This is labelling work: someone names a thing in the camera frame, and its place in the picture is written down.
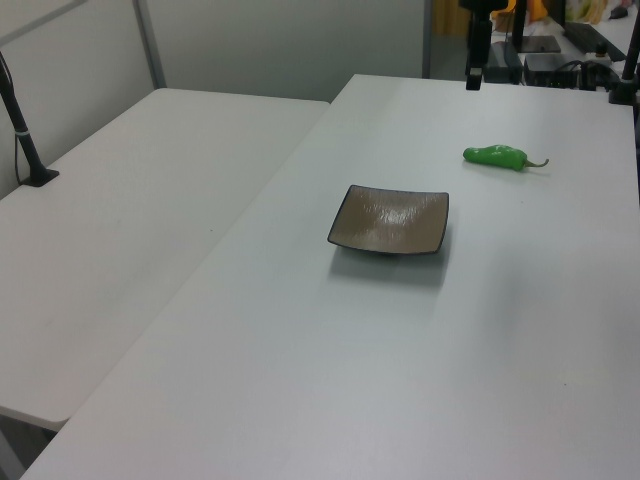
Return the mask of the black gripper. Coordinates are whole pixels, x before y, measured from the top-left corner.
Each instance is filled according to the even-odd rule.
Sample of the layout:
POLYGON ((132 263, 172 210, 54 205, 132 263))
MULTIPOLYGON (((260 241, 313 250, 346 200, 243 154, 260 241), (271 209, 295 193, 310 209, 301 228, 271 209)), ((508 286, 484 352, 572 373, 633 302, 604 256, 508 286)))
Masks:
MULTIPOLYGON (((499 11, 506 8, 506 0, 459 0, 459 6, 469 11, 499 11)), ((467 35, 466 89, 478 91, 482 82, 483 67, 490 49, 490 13, 481 19, 471 13, 467 35)))

